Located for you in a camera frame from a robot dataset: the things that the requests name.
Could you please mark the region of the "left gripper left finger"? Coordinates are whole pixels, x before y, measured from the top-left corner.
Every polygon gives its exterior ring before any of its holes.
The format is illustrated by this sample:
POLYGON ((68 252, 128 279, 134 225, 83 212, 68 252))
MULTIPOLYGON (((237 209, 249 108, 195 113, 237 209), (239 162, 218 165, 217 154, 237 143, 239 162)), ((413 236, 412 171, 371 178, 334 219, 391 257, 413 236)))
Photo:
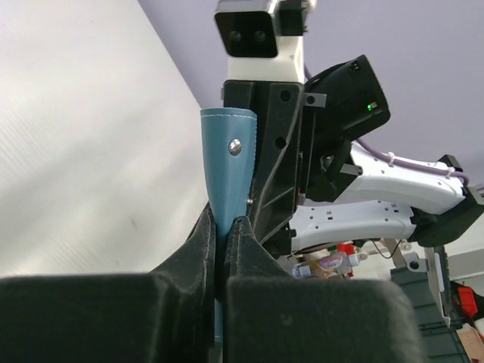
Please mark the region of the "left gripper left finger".
POLYGON ((206 362, 216 226, 204 209, 148 273, 3 278, 3 362, 206 362))

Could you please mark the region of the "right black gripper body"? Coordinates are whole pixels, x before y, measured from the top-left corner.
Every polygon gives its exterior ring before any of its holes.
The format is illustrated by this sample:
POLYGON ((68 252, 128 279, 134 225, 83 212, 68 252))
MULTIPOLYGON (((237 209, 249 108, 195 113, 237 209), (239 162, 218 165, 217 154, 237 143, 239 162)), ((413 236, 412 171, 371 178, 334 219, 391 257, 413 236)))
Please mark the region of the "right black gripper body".
POLYGON ((227 80, 226 107, 257 115, 256 160, 249 198, 249 217, 256 239, 273 256, 290 254, 295 231, 302 154, 299 150, 304 85, 298 82, 227 80))

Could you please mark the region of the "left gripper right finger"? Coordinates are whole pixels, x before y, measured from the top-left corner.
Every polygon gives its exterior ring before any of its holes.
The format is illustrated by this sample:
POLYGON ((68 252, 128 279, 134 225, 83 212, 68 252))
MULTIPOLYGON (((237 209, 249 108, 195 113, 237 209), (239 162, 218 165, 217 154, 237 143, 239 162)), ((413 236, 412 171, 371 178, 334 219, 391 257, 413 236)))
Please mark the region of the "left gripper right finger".
POLYGON ((291 277, 239 218, 225 257, 226 362, 423 362, 414 311, 389 281, 291 277))

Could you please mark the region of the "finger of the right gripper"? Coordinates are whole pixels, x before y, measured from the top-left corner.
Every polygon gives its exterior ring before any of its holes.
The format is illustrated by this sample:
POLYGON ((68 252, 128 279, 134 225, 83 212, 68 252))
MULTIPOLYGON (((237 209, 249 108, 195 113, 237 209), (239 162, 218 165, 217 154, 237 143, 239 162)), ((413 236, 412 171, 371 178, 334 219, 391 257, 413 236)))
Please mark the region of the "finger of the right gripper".
POLYGON ((251 107, 259 120, 250 221, 263 244, 295 211, 304 86, 298 82, 262 82, 255 91, 251 107))

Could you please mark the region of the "blue card holder wallet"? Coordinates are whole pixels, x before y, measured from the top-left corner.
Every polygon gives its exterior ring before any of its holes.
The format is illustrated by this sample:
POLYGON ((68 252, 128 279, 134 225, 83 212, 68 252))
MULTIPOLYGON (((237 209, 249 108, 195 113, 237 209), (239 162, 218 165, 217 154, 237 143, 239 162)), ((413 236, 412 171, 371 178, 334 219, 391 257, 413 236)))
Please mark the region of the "blue card holder wallet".
POLYGON ((203 166, 216 224, 214 334, 223 342, 224 260, 232 223, 247 214, 256 158, 257 115, 220 107, 200 111, 203 166))

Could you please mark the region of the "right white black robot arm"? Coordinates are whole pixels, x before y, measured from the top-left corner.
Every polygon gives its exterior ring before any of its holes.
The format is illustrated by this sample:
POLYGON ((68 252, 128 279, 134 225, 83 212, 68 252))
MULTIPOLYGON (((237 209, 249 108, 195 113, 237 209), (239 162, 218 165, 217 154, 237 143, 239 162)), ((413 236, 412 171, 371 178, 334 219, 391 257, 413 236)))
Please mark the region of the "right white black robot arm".
POLYGON ((305 85, 298 70, 291 56, 230 57, 224 85, 225 106, 259 117, 250 219, 271 254, 377 238, 438 247, 482 215, 483 199, 454 157, 419 162, 363 142, 390 118, 366 56, 305 85))

